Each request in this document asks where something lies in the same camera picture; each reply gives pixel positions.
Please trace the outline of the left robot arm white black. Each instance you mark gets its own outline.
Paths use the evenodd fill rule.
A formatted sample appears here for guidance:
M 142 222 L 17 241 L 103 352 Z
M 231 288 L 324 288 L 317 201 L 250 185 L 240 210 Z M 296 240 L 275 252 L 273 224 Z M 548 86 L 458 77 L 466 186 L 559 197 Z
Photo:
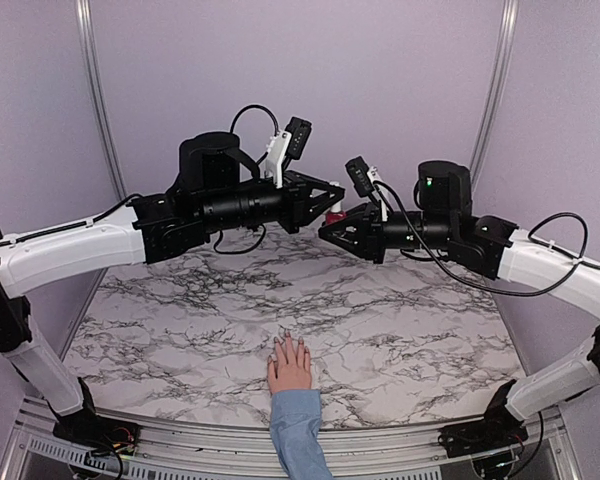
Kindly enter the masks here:
M 32 320 L 29 292 L 95 270 L 170 260 L 230 229 L 275 222 L 297 233 L 344 196 L 340 186 L 287 168 L 305 143 L 280 132 L 255 161 L 236 134 L 203 133 L 180 144 L 178 174 L 163 193 L 133 194 L 101 214 L 30 233 L 0 230 L 0 354 L 82 443 L 99 444 L 106 423 Z

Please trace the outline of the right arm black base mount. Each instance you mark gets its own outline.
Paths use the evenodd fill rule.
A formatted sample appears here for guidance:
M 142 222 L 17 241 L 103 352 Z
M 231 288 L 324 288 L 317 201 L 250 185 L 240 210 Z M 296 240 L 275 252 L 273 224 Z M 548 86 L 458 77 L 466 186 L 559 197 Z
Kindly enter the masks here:
M 481 419 L 447 425 L 439 430 L 438 444 L 449 458 L 522 444 L 529 438 L 523 421 L 506 408 L 507 395 L 515 383 L 511 380 L 498 388 Z

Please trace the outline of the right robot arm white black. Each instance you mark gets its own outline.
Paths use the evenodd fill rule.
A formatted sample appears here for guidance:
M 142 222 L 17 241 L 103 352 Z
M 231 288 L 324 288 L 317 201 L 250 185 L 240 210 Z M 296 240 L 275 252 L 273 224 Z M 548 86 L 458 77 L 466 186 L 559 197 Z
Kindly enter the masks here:
M 569 355 L 522 380 L 500 387 L 475 438 L 495 448 L 514 427 L 563 400 L 600 385 L 600 263 L 522 230 L 515 223 L 472 214 L 469 170 L 445 160 L 418 167 L 416 210 L 392 210 L 386 200 L 368 202 L 327 221 L 321 239 L 380 264 L 389 249 L 423 250 L 438 266 L 454 262 L 491 280 L 525 286 L 518 298 L 552 295 L 599 321 L 591 338 Z

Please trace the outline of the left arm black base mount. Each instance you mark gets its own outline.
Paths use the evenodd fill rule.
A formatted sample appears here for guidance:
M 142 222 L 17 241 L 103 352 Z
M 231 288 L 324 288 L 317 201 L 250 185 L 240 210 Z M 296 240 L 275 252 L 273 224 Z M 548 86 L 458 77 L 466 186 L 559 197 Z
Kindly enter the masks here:
M 69 415 L 60 415 L 52 410 L 56 420 L 54 436 L 94 448 L 98 455 L 134 453 L 139 425 L 99 415 L 88 386 L 82 378 L 78 378 L 78 383 L 83 394 L 81 409 Z

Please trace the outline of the blue shirt sleeve forearm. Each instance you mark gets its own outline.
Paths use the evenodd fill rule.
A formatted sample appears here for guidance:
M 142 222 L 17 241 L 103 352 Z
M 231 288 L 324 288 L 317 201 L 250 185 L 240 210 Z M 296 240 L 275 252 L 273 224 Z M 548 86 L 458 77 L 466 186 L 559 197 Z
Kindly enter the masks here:
M 322 423 L 318 390 L 286 391 L 272 396 L 270 435 L 289 479 L 333 479 L 318 441 Z

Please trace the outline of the red nail polish bottle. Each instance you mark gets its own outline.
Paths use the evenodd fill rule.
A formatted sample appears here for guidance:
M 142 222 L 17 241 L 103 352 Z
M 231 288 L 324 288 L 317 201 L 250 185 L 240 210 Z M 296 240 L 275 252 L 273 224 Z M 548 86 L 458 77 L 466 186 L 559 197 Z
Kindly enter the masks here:
M 324 226 L 339 222 L 346 217 L 346 212 L 344 211 L 342 206 L 344 190 L 341 188 L 341 185 L 338 181 L 331 181 L 329 183 L 329 186 L 331 187 L 331 189 L 329 190 L 329 195 L 332 204 L 325 213 L 323 222 Z

